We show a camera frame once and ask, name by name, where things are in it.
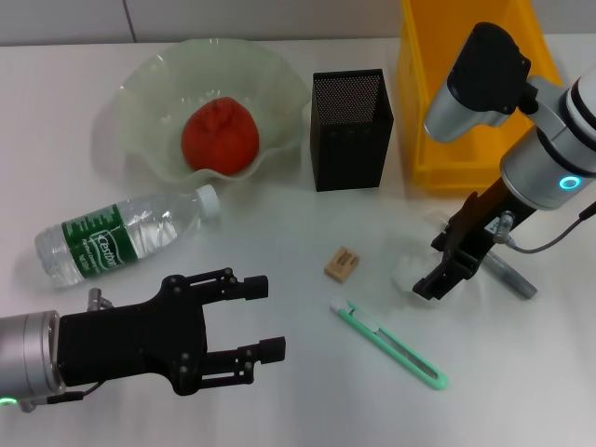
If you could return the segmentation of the white paper ball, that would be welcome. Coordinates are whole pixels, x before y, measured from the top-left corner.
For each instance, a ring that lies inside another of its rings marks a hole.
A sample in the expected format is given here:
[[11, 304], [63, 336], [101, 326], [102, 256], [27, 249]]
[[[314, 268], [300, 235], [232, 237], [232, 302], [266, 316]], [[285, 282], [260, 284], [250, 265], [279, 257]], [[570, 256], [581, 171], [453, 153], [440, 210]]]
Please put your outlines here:
[[428, 247], [404, 252], [392, 272], [392, 283], [403, 296], [427, 304], [428, 300], [413, 291], [414, 285], [431, 273], [442, 260], [442, 252]]

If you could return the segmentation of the black mesh pen holder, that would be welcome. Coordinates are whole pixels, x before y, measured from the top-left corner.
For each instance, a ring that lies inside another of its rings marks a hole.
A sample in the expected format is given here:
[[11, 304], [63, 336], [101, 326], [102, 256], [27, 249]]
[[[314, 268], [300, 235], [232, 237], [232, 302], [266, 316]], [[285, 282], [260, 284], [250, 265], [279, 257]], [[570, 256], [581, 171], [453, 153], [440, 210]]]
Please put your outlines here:
[[313, 74], [310, 154], [316, 190], [378, 187], [393, 123], [382, 70]]

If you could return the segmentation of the yellow plastic storage bin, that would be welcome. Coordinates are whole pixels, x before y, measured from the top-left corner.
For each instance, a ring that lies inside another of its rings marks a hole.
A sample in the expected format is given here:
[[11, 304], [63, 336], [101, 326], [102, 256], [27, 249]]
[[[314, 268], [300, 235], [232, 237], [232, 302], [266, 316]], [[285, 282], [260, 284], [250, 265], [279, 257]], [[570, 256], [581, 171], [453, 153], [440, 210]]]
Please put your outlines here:
[[501, 156], [532, 126], [515, 112], [503, 126], [479, 126], [449, 144], [431, 140], [425, 113], [446, 79], [473, 26], [488, 21], [504, 28], [530, 59], [530, 73], [561, 79], [550, 56], [531, 0], [401, 0], [397, 60], [400, 152], [405, 178], [433, 196], [482, 192], [499, 175]]

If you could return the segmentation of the grey marker pen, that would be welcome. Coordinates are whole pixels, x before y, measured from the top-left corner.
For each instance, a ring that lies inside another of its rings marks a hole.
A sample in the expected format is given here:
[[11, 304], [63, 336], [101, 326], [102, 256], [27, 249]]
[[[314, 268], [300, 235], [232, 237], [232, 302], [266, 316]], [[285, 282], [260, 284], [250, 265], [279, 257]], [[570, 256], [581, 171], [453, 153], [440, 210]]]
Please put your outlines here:
[[497, 280], [516, 293], [520, 298], [529, 300], [536, 296], [537, 288], [501, 257], [489, 251], [481, 265]]

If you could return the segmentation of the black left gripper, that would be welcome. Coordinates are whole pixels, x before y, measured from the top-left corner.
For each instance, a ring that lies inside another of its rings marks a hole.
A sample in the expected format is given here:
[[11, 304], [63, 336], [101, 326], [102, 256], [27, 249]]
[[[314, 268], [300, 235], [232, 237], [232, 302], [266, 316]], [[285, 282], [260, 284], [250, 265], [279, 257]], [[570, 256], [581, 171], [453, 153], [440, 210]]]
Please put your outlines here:
[[209, 352], [202, 303], [267, 296], [267, 276], [240, 280], [226, 267], [167, 277], [157, 295], [144, 303], [62, 316], [61, 378], [67, 386], [82, 386], [154, 373], [165, 377], [179, 396], [249, 385], [256, 363], [285, 359], [286, 339]]

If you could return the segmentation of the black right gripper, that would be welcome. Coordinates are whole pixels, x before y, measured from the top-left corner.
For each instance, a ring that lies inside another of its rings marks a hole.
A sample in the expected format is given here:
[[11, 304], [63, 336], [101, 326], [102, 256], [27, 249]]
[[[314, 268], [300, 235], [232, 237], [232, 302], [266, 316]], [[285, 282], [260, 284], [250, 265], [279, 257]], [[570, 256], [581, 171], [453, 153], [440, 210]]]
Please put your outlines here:
[[494, 234], [486, 227], [505, 211], [514, 215], [516, 227], [535, 209], [516, 198], [501, 179], [482, 194], [473, 193], [431, 242], [446, 259], [443, 253], [425, 253], [416, 261], [412, 291], [428, 301], [441, 300], [461, 281], [471, 279], [494, 245]]

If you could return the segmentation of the tan rubber eraser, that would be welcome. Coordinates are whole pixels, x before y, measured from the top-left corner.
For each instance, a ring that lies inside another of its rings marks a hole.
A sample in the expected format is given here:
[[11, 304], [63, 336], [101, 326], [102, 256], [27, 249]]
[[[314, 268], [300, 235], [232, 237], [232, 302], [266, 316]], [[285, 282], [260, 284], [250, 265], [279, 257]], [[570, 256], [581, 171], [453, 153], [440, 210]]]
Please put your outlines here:
[[352, 250], [341, 247], [326, 263], [324, 273], [339, 283], [344, 283], [359, 264], [359, 256]]

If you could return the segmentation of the mint green utility knife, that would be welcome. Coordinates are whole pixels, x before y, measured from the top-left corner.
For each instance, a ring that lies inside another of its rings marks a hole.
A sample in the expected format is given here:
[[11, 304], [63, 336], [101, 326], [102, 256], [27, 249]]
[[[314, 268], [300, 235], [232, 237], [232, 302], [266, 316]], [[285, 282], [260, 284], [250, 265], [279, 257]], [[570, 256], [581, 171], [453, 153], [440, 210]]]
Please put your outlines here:
[[448, 386], [447, 376], [442, 371], [405, 345], [355, 304], [344, 299], [338, 299], [331, 302], [330, 309], [348, 326], [376, 345], [430, 388], [443, 390]]

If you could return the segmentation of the pale green glass fruit plate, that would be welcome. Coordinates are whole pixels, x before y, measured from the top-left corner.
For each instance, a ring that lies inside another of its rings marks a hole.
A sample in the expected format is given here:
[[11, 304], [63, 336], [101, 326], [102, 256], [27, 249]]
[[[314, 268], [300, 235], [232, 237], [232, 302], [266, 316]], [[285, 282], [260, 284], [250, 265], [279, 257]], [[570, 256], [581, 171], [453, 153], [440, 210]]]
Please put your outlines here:
[[303, 110], [310, 90], [287, 60], [239, 39], [192, 39], [141, 64], [115, 96], [117, 148], [140, 157], [163, 182], [190, 186], [220, 178], [213, 169], [192, 169], [181, 137], [192, 113], [229, 97], [250, 113], [259, 131], [255, 159], [230, 181], [248, 178], [269, 157], [300, 147]]

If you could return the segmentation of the clear green-label water bottle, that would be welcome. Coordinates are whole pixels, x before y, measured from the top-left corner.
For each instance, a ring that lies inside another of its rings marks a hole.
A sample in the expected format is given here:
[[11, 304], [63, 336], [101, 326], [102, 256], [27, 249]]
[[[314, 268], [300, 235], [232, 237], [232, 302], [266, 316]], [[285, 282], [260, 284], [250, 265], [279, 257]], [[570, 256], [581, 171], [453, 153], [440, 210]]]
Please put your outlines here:
[[34, 246], [54, 287], [68, 288], [161, 252], [219, 213], [217, 193], [207, 184], [190, 193], [126, 199], [54, 224]]

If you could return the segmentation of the red orange fruit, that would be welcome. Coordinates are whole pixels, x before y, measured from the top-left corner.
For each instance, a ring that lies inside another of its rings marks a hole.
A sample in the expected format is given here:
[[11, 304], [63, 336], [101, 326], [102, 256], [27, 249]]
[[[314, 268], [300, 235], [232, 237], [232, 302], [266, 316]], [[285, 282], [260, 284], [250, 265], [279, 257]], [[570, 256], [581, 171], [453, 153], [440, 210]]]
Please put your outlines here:
[[223, 175], [244, 170], [257, 157], [259, 146], [251, 113], [230, 97], [208, 102], [194, 112], [181, 136], [183, 157], [190, 168]]

